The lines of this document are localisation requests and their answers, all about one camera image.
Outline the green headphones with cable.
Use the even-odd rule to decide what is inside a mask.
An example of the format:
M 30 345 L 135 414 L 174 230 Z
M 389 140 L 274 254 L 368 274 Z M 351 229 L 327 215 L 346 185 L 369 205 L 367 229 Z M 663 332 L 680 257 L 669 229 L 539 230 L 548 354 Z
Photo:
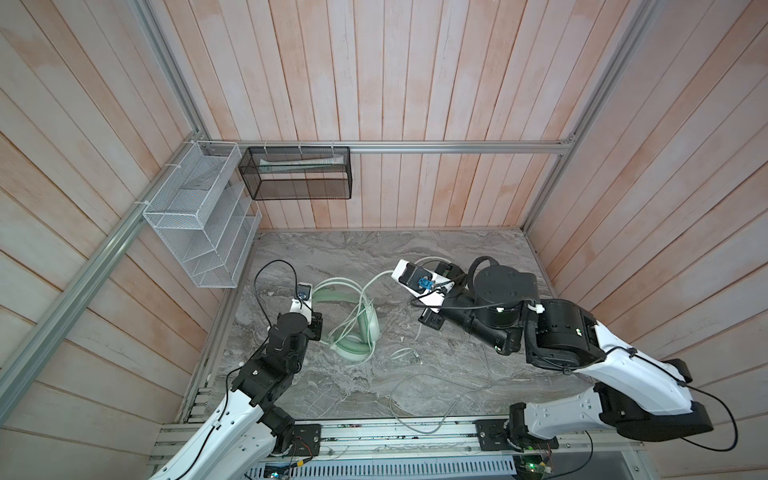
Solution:
M 311 300 L 314 304 L 345 303 L 351 306 L 347 317 L 321 339 L 323 345 L 343 360 L 343 371 L 362 367 L 376 353 L 382 331 L 368 290 L 392 273 L 392 270 L 380 272 L 364 285 L 346 277 L 331 277 L 313 288 Z

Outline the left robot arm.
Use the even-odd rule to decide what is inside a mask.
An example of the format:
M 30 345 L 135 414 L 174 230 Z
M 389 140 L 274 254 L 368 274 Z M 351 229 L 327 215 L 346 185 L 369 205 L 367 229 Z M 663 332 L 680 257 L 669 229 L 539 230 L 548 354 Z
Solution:
M 272 453 L 291 449 L 295 420 L 275 405 L 299 373 L 323 317 L 311 310 L 281 314 L 211 416 L 153 475 L 155 479 L 239 479 Z

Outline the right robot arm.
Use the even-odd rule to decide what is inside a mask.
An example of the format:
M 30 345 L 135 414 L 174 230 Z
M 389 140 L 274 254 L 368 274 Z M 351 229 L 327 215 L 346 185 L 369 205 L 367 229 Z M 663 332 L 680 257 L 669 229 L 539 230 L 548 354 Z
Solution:
M 705 406 L 693 399 L 684 362 L 648 357 L 577 304 L 541 298 L 531 273 L 482 256 L 468 270 L 401 261 L 392 277 L 422 308 L 422 324 L 439 330 L 451 322 L 499 355 L 523 351 L 534 367 L 593 380 L 567 398 L 511 405 L 505 431 L 515 450 L 580 430 L 614 429 L 628 439 L 663 442 L 713 429 Z

